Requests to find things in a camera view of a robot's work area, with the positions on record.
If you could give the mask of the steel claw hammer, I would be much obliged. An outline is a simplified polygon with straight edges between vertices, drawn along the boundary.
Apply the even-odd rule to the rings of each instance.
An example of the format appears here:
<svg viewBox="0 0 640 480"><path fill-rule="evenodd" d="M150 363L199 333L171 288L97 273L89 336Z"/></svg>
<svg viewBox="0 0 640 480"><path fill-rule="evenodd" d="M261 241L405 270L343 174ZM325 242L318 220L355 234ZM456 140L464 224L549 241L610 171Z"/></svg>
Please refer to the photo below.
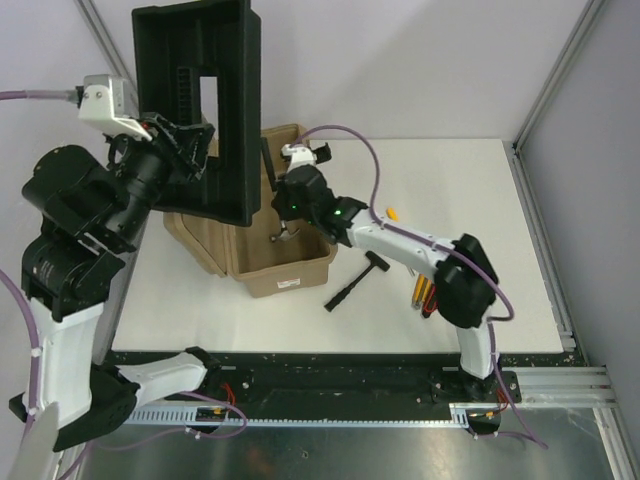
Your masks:
<svg viewBox="0 0 640 480"><path fill-rule="evenodd" d="M279 184L276 180L275 168L272 161L268 140L266 137L260 138L260 146L261 146L261 155L262 155L265 171L268 177L271 192L273 194L274 205L272 206L272 208L278 214L279 225L280 225L279 232L271 235L270 241L272 243L287 242L295 238L299 234L300 229L298 227L295 227L293 230L291 230L288 227L287 220L284 220L282 217L281 210L283 208L284 197L282 196L282 191L279 188Z"/></svg>

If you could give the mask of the tan plastic toolbox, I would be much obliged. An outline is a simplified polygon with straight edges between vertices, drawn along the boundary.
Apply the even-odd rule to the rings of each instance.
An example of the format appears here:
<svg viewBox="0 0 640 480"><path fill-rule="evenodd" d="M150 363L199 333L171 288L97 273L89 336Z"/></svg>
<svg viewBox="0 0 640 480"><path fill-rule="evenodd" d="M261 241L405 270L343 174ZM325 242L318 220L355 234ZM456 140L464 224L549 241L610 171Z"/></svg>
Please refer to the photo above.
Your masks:
<svg viewBox="0 0 640 480"><path fill-rule="evenodd" d="M326 284L337 247L301 220L289 222L285 239L273 241L281 228L273 197L262 167L261 209L250 226L183 213L164 214L163 224L205 272L233 278L254 298Z"/></svg>

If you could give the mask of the black toolbox tray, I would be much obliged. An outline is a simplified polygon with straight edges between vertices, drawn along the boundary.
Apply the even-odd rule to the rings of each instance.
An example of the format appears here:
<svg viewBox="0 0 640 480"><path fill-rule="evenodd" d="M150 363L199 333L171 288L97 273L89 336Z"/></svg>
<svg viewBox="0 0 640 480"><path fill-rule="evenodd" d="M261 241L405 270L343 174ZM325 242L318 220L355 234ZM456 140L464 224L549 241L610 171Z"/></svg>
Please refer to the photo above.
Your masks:
<svg viewBox="0 0 640 480"><path fill-rule="evenodd" d="M183 127L211 123L218 151L174 174L156 208L245 227L261 206L261 19L248 1L132 12L139 106Z"/></svg>

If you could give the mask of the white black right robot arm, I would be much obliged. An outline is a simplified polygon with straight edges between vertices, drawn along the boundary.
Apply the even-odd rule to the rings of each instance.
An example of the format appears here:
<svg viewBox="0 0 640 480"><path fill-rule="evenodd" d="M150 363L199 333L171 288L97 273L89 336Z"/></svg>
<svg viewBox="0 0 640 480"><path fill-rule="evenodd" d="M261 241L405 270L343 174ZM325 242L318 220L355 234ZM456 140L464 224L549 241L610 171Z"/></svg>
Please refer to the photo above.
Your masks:
<svg viewBox="0 0 640 480"><path fill-rule="evenodd" d="M498 278L475 237L437 239L395 221L375 219L367 204L334 195L320 170L311 165L277 177L272 207L281 219L302 220L331 244L371 251L432 281L440 316L456 328L463 393L484 401L496 391L495 343L488 317Z"/></svg>

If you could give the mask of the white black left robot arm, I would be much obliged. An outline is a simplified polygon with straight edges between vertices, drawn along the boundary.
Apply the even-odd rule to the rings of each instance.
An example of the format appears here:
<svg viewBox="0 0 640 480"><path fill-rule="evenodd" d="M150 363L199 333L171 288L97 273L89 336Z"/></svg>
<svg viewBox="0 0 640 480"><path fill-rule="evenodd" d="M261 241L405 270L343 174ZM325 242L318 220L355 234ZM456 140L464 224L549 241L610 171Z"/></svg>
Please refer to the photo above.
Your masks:
<svg viewBox="0 0 640 480"><path fill-rule="evenodd" d="M25 249L21 288L39 337L39 370L22 416L58 407L55 451L120 427L138 407L191 392L214 397L215 360L198 347L151 363L115 366L93 360L98 320L124 255L174 176L201 173L214 129L180 126L158 114L140 122L143 136L110 133L109 162L65 145L46 153L23 197L42 215L39 236Z"/></svg>

